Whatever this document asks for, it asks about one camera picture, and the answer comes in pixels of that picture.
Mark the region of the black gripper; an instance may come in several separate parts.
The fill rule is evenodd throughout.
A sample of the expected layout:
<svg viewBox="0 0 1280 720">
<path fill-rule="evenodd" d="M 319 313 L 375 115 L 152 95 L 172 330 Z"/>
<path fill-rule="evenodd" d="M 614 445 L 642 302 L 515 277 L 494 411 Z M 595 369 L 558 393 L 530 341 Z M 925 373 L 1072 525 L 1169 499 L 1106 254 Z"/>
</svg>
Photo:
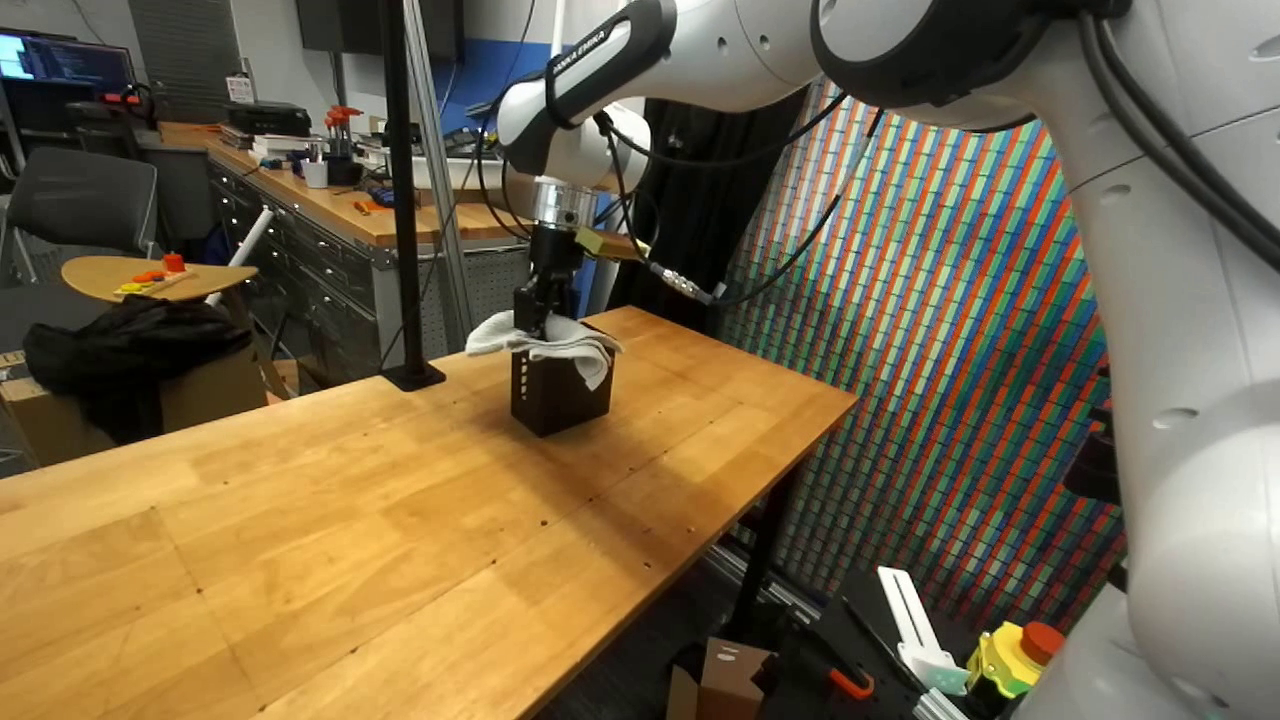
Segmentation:
<svg viewBox="0 0 1280 720">
<path fill-rule="evenodd" d="M 578 244 L 558 226 L 530 226 L 528 280 L 511 290 L 515 329 L 538 337 L 552 314 L 575 313 Z"/>
</svg>

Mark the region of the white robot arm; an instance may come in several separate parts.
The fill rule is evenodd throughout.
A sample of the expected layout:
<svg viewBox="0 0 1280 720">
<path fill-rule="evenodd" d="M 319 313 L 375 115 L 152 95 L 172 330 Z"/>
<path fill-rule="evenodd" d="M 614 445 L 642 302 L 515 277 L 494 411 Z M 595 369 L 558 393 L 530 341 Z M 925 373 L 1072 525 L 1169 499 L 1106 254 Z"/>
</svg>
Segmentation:
<svg viewBox="0 0 1280 720">
<path fill-rule="evenodd" d="M 1020 720 L 1280 720 L 1280 0 L 624 0 L 494 101 L 566 187 L 653 155 L 611 112 L 806 83 L 947 134 L 1041 129 L 1097 294 L 1125 579 Z"/>
</svg>

